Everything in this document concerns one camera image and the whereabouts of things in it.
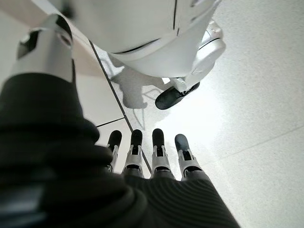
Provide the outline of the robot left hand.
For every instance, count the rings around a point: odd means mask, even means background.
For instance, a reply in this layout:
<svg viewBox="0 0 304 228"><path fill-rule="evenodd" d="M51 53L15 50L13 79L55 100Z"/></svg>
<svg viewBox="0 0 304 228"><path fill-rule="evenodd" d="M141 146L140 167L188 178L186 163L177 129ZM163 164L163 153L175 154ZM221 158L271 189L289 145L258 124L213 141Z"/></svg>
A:
<svg viewBox="0 0 304 228"><path fill-rule="evenodd" d="M237 228L193 156L175 137L181 180L163 132L152 133L152 175L144 178L142 132L134 130L122 173L114 173L121 132L99 146L76 89L73 38L49 15L18 45L0 91L0 225L3 228Z"/></svg>

